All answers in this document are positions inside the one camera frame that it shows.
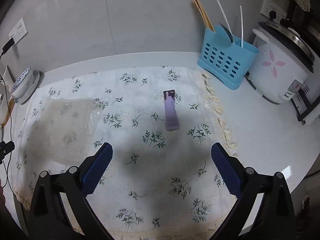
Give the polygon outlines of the person's left hand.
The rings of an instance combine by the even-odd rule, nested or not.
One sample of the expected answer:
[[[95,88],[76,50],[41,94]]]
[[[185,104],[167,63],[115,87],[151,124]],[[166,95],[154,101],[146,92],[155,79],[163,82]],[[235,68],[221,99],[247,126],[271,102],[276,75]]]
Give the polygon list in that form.
[[[0,201],[3,205],[5,205],[5,195],[4,195],[3,187],[1,185],[1,180],[0,180]]]

